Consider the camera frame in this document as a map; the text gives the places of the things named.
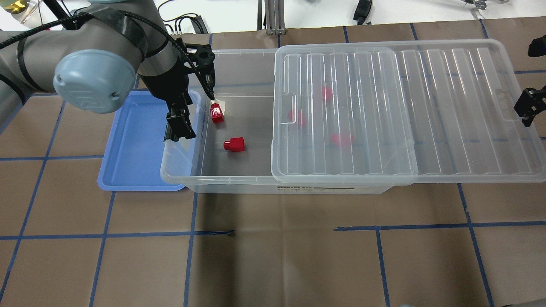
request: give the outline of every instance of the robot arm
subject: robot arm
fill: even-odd
[[[196,73],[214,98],[210,46],[193,46],[199,56],[189,54],[181,40],[175,42],[164,31],[152,0],[91,2],[73,17],[85,21],[76,31],[44,31],[23,39],[17,32],[0,32],[0,132],[35,92],[56,91],[80,109],[113,112],[138,72],[152,95],[167,102],[166,137],[194,137],[187,75]]]

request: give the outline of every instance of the clear plastic container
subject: clear plastic container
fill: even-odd
[[[215,51],[225,122],[210,121],[201,92],[195,152],[180,150],[185,140],[165,142],[163,180],[199,193],[347,194],[546,180],[544,148],[512,109],[521,91],[497,41],[285,46],[276,59],[275,51]],[[224,150],[232,137],[244,137],[246,151]]]

